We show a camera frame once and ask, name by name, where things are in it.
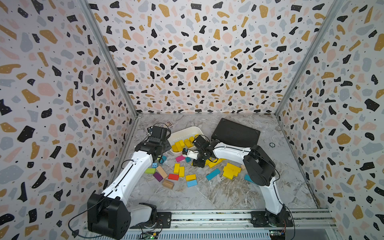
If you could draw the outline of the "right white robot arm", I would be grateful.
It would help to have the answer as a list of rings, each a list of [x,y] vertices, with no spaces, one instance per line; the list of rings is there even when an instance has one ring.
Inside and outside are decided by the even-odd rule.
[[[211,158],[243,164],[251,181],[261,189],[265,200],[266,221],[275,226],[285,222],[288,217],[287,208],[276,186],[280,174],[276,170],[275,163],[260,146],[241,148],[227,145],[219,140],[210,142],[201,135],[195,137],[193,145],[197,148],[197,155],[193,157],[195,167],[204,167],[205,162]]]

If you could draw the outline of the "long yellow block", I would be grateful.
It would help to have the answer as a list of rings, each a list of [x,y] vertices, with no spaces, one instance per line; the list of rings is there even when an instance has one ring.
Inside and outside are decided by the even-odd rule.
[[[172,145],[172,151],[174,153],[180,153],[183,151],[185,147],[185,142],[183,140],[180,140],[178,142],[175,142],[173,145]]]

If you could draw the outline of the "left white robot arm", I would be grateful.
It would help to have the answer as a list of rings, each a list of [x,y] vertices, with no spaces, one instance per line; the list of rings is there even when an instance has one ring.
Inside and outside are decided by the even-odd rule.
[[[120,240],[131,227],[152,228],[158,224],[157,207],[140,203],[127,208],[136,184],[162,154],[170,150],[168,127],[152,126],[149,135],[135,147],[132,157],[112,183],[100,194],[92,194],[87,202],[88,230]]]

